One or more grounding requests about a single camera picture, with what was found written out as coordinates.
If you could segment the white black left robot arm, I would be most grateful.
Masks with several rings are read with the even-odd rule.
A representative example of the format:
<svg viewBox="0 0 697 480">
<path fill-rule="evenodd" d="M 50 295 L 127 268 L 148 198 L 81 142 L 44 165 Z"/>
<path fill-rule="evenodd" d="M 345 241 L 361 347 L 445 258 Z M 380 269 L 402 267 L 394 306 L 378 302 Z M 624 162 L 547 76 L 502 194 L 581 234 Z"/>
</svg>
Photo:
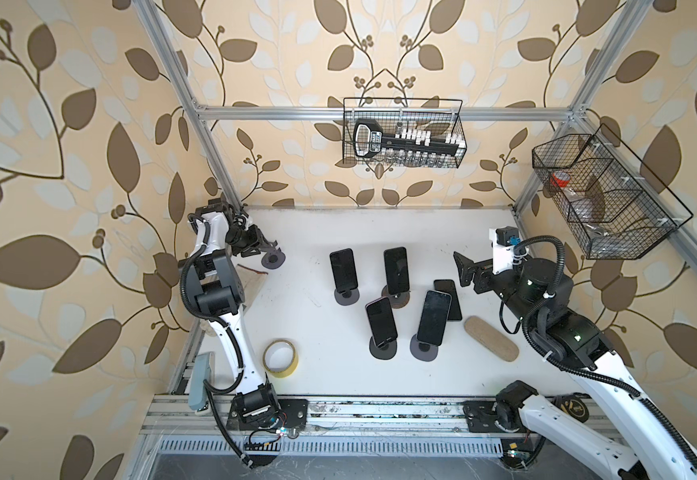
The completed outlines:
<svg viewBox="0 0 697 480">
<path fill-rule="evenodd" d="M 190 395 L 192 407 L 210 404 L 212 395 L 232 396 L 230 415 L 253 430 L 284 425 L 284 414 L 266 370 L 254 355 L 242 325 L 246 292 L 234 257 L 264 256 L 264 265 L 282 265 L 278 244 L 269 242 L 244 210 L 223 199 L 212 199 L 188 215 L 196 245 L 188 259 L 180 261 L 180 298 L 189 314 L 206 320 L 218 336 L 232 370 L 232 384 L 214 385 L 212 354 L 198 357 Z"/>
</svg>

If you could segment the wooden base phone stand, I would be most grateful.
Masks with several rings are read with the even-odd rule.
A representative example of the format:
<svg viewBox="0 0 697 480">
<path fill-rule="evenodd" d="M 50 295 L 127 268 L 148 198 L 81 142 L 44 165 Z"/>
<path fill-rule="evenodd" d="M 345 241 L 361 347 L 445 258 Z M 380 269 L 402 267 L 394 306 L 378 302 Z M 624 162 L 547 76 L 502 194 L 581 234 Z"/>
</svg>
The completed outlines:
<svg viewBox="0 0 697 480">
<path fill-rule="evenodd" d="M 381 296 L 389 299 L 392 309 L 404 308 L 410 300 L 410 293 L 408 291 L 400 294 L 391 294 L 388 290 L 388 286 L 382 288 Z"/>
</svg>

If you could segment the aluminium front rail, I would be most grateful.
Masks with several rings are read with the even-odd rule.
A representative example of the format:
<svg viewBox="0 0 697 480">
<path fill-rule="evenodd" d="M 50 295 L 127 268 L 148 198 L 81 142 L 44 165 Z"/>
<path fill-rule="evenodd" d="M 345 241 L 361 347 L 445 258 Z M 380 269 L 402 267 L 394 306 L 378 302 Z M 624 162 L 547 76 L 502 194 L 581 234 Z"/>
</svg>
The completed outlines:
<svg viewBox="0 0 697 480">
<path fill-rule="evenodd" d="M 620 435 L 595 402 L 580 395 L 589 409 L 585 426 L 612 439 Z M 337 396 L 337 395 L 280 395 L 280 399 L 304 398 L 308 406 L 308 422 L 302 430 L 306 436 L 485 436 L 467 430 L 462 413 L 466 400 L 493 398 L 490 396 Z M 214 408 L 226 426 L 230 413 L 230 396 L 214 397 Z M 249 431 L 226 429 L 234 435 Z M 218 433 L 212 410 L 198 415 L 188 407 L 187 395 L 156 395 L 146 419 L 140 427 L 141 434 L 214 434 Z"/>
</svg>

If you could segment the grey phone stand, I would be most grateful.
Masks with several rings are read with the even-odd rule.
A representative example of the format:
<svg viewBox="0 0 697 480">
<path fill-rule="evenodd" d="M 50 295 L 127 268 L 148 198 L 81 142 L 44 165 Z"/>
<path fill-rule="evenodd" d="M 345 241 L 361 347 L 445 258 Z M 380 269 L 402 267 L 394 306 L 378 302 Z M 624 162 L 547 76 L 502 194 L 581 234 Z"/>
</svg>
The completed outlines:
<svg viewBox="0 0 697 480">
<path fill-rule="evenodd" d="M 350 306 L 356 304 L 360 298 L 358 289 L 350 289 L 346 291 L 334 290 L 334 300 L 341 306 Z"/>
<path fill-rule="evenodd" d="M 286 262 L 286 254 L 284 254 L 276 241 L 264 242 L 260 250 L 262 250 L 262 260 L 260 262 L 268 270 L 276 270 Z"/>
<path fill-rule="evenodd" d="M 438 346 L 419 341 L 417 335 L 410 339 L 409 350 L 415 359 L 422 362 L 432 362 L 438 356 Z"/>
<path fill-rule="evenodd" d="M 390 342 L 384 343 L 382 346 L 378 346 L 375 343 L 375 339 L 372 337 L 369 340 L 369 352 L 371 356 L 377 360 L 390 360 L 396 356 L 397 341 L 391 340 Z"/>
</svg>

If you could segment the yellow black tape measure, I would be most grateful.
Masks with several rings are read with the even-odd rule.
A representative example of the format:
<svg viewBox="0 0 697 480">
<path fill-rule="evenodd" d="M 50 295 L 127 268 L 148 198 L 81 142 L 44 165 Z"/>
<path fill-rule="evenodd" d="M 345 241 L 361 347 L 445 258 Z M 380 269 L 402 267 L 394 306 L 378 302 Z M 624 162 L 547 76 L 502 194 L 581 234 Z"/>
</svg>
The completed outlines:
<svg viewBox="0 0 697 480">
<path fill-rule="evenodd" d="M 553 404 L 565 414 L 580 423 L 588 422 L 590 413 L 583 399 L 576 394 L 556 396 Z"/>
</svg>

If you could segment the clear bottle red cap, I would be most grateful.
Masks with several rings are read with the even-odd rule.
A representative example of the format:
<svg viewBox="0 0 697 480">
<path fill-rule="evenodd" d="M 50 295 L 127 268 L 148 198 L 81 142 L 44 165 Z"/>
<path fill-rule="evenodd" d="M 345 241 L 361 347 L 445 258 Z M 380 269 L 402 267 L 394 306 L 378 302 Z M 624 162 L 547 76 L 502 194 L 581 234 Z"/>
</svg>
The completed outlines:
<svg viewBox="0 0 697 480">
<path fill-rule="evenodd" d="M 601 195 L 588 190 L 575 190 L 573 177 L 566 171 L 551 174 L 550 186 L 561 195 L 561 213 L 567 221 L 592 223 L 602 222 L 604 207 Z"/>
</svg>

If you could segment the black smartphone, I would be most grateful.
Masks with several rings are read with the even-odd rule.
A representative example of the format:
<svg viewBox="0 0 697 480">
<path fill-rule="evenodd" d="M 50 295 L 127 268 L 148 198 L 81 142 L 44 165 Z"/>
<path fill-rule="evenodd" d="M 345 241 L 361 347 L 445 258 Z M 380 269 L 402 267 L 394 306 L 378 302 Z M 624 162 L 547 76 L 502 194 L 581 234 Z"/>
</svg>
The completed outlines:
<svg viewBox="0 0 697 480">
<path fill-rule="evenodd" d="M 365 306 L 365 313 L 374 345 L 383 349 L 397 340 L 393 308 L 387 297 L 378 298 Z"/>
<path fill-rule="evenodd" d="M 410 290 L 409 266 L 405 247 L 396 247 L 383 252 L 386 290 L 391 296 L 408 293 Z"/>
<path fill-rule="evenodd" d="M 418 324 L 416 337 L 418 342 L 440 346 L 448 320 L 451 296 L 448 293 L 429 290 Z"/>
<path fill-rule="evenodd" d="M 339 294 L 350 294 L 358 288 L 353 250 L 346 248 L 330 253 L 334 285 Z"/>
</svg>

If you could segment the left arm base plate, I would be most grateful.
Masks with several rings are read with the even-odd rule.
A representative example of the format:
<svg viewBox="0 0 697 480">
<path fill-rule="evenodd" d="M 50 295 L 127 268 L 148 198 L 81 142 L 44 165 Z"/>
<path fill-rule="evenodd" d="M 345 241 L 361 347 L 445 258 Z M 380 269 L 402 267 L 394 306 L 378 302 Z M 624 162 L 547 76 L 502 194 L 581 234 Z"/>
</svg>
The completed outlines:
<svg viewBox="0 0 697 480">
<path fill-rule="evenodd" d="M 302 430 L 308 422 L 308 406 L 310 402 L 304 398 L 280 399 L 276 405 L 266 400 L 234 399 L 226 427 L 238 431 L 278 427 Z"/>
</svg>

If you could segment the black socket set rail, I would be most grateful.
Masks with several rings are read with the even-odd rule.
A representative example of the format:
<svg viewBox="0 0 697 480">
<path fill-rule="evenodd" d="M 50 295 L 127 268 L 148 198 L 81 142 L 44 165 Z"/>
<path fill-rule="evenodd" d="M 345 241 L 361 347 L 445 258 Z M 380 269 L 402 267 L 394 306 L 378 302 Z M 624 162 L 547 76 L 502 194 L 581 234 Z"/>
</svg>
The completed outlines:
<svg viewBox="0 0 697 480">
<path fill-rule="evenodd" d="M 428 130 L 404 126 L 384 130 L 378 121 L 367 118 L 354 123 L 348 142 L 354 155 L 362 159 L 380 155 L 385 160 L 409 157 L 444 162 L 460 158 L 466 152 L 466 142 L 459 134 L 448 133 L 441 139 Z"/>
</svg>

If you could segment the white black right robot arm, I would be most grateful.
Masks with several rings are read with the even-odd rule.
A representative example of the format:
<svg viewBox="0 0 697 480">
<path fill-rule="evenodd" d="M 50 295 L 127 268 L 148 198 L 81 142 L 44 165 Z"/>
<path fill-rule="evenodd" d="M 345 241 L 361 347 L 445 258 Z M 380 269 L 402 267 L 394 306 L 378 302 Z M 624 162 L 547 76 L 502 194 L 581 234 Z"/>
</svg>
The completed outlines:
<svg viewBox="0 0 697 480">
<path fill-rule="evenodd" d="M 564 272 L 564 243 L 550 235 L 522 240 L 512 227 L 492 229 L 489 238 L 490 260 L 454 253 L 460 285 L 494 293 L 541 361 L 570 376 L 624 442 L 572 418 L 520 380 L 496 395 L 496 425 L 544 437 L 602 479 L 697 479 L 697 448 L 637 385 L 603 331 L 569 308 L 573 282 Z"/>
</svg>

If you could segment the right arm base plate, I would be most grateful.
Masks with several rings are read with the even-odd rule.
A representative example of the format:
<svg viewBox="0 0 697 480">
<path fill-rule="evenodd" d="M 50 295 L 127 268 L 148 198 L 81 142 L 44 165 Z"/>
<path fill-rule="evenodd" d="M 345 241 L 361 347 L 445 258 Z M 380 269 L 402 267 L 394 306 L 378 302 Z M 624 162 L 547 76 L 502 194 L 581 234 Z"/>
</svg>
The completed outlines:
<svg viewBox="0 0 697 480">
<path fill-rule="evenodd" d="M 526 428 L 519 418 L 519 410 L 525 406 L 525 402 L 515 405 L 498 402 L 493 398 L 466 400 L 462 403 L 462 413 L 467 424 L 467 430 L 473 434 L 484 434 L 505 438 L 518 438 L 529 436 L 530 438 L 541 435 Z M 500 424 L 502 417 L 500 411 L 507 412 L 510 421 L 508 427 Z"/>
</svg>

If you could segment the yellow masking tape roll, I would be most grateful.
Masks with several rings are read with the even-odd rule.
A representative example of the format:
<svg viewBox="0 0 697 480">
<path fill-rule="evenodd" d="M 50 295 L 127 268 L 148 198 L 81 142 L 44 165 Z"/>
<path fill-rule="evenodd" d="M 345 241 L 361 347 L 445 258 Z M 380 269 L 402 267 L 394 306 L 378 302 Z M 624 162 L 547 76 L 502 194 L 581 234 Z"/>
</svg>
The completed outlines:
<svg viewBox="0 0 697 480">
<path fill-rule="evenodd" d="M 262 356 L 266 372 L 274 378 L 286 378 L 298 368 L 298 350 L 290 340 L 278 339 L 272 341 Z"/>
</svg>

